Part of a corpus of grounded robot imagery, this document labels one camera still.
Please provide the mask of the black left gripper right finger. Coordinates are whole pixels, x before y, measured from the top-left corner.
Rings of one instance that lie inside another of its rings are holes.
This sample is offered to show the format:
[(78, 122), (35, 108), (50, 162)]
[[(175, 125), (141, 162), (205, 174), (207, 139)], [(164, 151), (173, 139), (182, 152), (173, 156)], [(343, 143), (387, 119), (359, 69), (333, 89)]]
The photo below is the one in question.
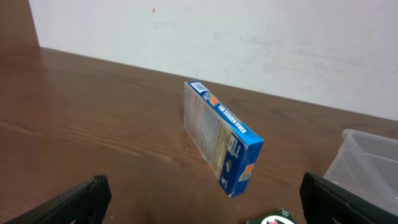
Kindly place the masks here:
[(397, 215), (313, 172), (304, 174), (300, 198), (308, 224), (397, 224)]

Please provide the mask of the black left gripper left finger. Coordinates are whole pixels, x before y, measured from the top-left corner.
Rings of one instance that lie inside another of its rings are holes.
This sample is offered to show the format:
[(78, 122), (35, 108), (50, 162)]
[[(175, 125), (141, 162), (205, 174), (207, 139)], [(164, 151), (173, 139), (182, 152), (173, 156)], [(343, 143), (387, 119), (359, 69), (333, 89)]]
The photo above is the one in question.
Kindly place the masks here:
[(111, 197), (108, 178), (95, 175), (8, 223), (101, 223)]

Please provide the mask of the green round-logo box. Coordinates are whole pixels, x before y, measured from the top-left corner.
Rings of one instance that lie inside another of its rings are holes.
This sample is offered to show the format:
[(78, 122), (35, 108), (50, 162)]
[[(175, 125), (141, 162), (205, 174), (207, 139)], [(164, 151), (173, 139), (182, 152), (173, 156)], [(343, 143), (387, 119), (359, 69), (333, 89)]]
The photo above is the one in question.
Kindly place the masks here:
[(248, 220), (246, 224), (296, 224), (293, 216), (286, 208), (255, 220)]

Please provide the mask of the blue cool fever box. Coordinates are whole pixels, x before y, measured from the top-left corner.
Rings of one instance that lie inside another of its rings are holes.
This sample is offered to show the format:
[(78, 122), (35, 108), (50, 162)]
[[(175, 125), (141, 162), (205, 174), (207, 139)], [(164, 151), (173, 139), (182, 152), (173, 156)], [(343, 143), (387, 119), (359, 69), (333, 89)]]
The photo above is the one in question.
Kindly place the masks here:
[(184, 83), (183, 125), (226, 194), (244, 193), (263, 138), (198, 80)]

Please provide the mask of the clear plastic container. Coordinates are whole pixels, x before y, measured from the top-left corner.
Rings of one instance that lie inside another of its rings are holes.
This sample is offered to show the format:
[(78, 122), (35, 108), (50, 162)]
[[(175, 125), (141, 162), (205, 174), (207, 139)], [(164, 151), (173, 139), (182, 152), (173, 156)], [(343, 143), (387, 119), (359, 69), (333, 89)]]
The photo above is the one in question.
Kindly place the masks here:
[(397, 140), (353, 129), (343, 138), (324, 178), (397, 215)]

